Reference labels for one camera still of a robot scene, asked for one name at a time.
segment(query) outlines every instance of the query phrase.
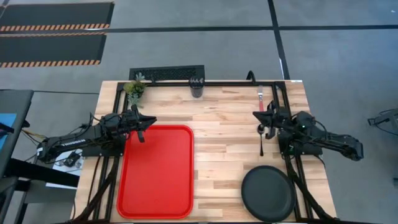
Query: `wooden table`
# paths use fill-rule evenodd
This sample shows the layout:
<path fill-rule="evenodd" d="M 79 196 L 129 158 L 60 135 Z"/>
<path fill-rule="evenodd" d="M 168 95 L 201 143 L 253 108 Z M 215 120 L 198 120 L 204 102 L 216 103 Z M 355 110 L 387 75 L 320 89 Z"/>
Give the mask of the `wooden table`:
<path fill-rule="evenodd" d="M 309 111 L 302 82 L 286 81 L 292 114 Z M 102 83 L 95 111 L 97 118 L 113 110 L 118 82 Z M 270 87 L 263 88 L 264 107 L 272 100 Z M 259 165 L 275 166 L 286 172 L 280 157 L 277 137 L 263 140 L 264 156 L 259 156 L 258 120 L 252 115 L 259 110 L 257 87 L 206 86 L 201 98 L 193 98 L 189 87 L 148 87 L 142 97 L 144 115 L 157 117 L 155 124 L 185 124 L 195 136 L 195 184 L 193 210 L 183 220 L 126 220 L 116 210 L 119 181 L 116 183 L 112 222 L 258 222 L 241 200 L 241 182 L 245 174 Z M 302 156 L 309 191 L 331 216 L 335 208 L 323 164 L 314 156 Z M 86 207 L 96 157 L 86 158 L 76 192 L 76 215 Z M 101 172 L 98 166 L 93 194 L 97 191 Z M 109 160 L 108 171 L 112 165 Z M 119 163 L 118 180 L 122 161 Z M 108 192 L 101 203 L 104 218 Z M 301 214 L 305 217 L 302 195 L 297 189 Z M 294 220 L 291 214 L 287 220 Z"/>

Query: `potted plant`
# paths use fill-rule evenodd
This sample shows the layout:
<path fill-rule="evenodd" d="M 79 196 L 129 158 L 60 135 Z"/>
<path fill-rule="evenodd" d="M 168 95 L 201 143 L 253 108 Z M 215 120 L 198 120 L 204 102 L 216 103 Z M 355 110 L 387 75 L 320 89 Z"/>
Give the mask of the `potted plant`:
<path fill-rule="evenodd" d="M 136 75 L 136 79 L 124 84 L 123 89 L 126 91 L 127 99 L 130 104 L 139 106 L 139 99 L 144 94 L 145 83 L 141 82 L 145 80 L 145 76 L 140 73 Z"/>

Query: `floor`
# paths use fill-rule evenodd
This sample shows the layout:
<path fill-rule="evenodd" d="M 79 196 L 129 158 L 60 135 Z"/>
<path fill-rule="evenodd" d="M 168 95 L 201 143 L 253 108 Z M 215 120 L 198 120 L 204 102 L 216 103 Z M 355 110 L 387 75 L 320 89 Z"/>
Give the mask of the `floor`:
<path fill-rule="evenodd" d="M 10 4 L 31 3 L 10 0 Z M 37 3 L 55 0 L 36 0 Z M 92 2 L 59 0 L 57 2 Z M 170 26 L 271 26 L 265 0 L 115 0 L 111 28 Z M 398 24 L 395 0 L 275 0 L 280 26 Z M 396 223 L 398 137 L 367 124 L 367 118 L 398 105 L 398 30 L 281 31 L 289 74 L 303 80 L 311 112 L 329 131 L 351 134 L 365 158 L 352 162 L 325 150 L 324 160 L 338 216 L 343 220 Z M 108 34 L 103 61 L 93 67 L 4 68 L 0 88 L 96 91 L 103 80 L 125 80 L 129 68 L 205 65 L 208 79 L 282 79 L 273 31 Z M 86 122 L 95 95 L 35 93 L 27 119 L 32 130 L 62 135 Z M 21 137 L 13 157 L 35 147 Z M 5 223 L 12 223 L 15 194 Z M 67 220 L 64 204 L 29 206 L 24 223 Z"/>

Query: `black metal rack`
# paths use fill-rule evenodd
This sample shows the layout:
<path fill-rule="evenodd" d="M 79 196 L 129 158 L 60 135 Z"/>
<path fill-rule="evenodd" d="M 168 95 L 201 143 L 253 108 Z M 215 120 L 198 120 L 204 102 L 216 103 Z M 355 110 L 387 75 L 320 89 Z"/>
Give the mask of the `black metal rack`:
<path fill-rule="evenodd" d="M 276 107 L 277 110 L 279 110 L 279 108 L 284 107 L 287 108 L 289 111 L 289 115 L 291 115 L 291 111 L 290 111 L 290 105 L 289 105 L 289 99 L 287 96 L 287 91 L 286 91 L 286 85 L 285 82 L 283 81 L 276 81 L 276 82 L 262 82 L 262 81 L 256 81 L 256 78 L 254 76 L 254 74 L 252 73 L 252 71 L 250 71 L 248 73 L 248 76 L 246 78 L 248 81 L 242 81 L 242 82 L 231 82 L 231 81 L 225 81 L 225 82 L 212 82 L 212 81 L 206 81 L 206 86 L 258 86 L 258 85 L 262 85 L 262 86 L 268 86 L 272 88 L 272 94 L 273 94 L 273 100 L 276 103 Z M 115 101 L 114 101 L 114 105 L 113 105 L 113 112 L 117 113 L 118 112 L 118 106 L 120 104 L 121 101 L 121 93 L 124 91 L 123 90 L 123 85 L 124 82 L 119 82 L 117 89 L 116 89 L 116 95 L 115 95 Z M 186 86 L 188 87 L 188 80 L 186 82 L 155 82 L 152 81 L 151 83 L 147 84 L 148 87 L 162 87 L 162 86 Z M 283 99 L 283 105 L 280 105 L 279 103 L 279 97 L 278 97 L 278 90 L 281 91 L 282 93 L 282 99 Z M 127 97 L 124 97 L 123 99 L 123 110 L 127 109 Z M 106 173 L 107 173 L 107 168 L 108 168 L 108 161 L 109 158 L 105 157 L 104 158 L 104 162 L 103 162 L 103 166 L 101 169 L 101 175 L 99 177 L 99 184 L 101 185 L 101 183 L 104 182 L 105 178 L 106 178 Z M 114 162 L 119 163 L 119 157 L 115 157 L 114 158 Z M 285 164 L 286 166 L 288 165 L 288 163 L 290 163 L 291 160 L 289 157 L 285 158 Z M 297 170 L 298 170 L 298 174 L 299 177 L 301 179 L 301 181 L 304 183 L 305 186 L 306 182 L 305 182 L 305 174 L 304 174 L 304 169 L 303 169 L 303 164 L 300 158 L 300 155 L 296 156 L 296 163 L 297 163 Z M 113 203 L 113 199 L 114 199 L 114 189 L 116 186 L 116 176 L 115 178 L 112 180 L 111 185 L 109 186 L 109 194 L 108 194 L 108 201 L 107 201 L 107 205 L 106 205 L 106 211 L 105 211 L 105 219 L 109 220 L 111 217 L 111 211 L 112 211 L 112 203 Z M 94 216 L 93 219 L 94 220 L 98 220 L 99 219 L 99 209 L 100 209 L 101 205 L 97 205 L 96 210 L 94 212 Z M 313 218 L 312 215 L 312 209 L 309 206 L 309 203 L 305 200 L 305 209 L 307 211 L 307 218 Z M 299 203 L 296 199 L 296 206 L 294 208 L 294 213 L 295 213 L 295 219 L 301 219 L 301 213 L 300 213 L 300 208 L 299 208 Z"/>

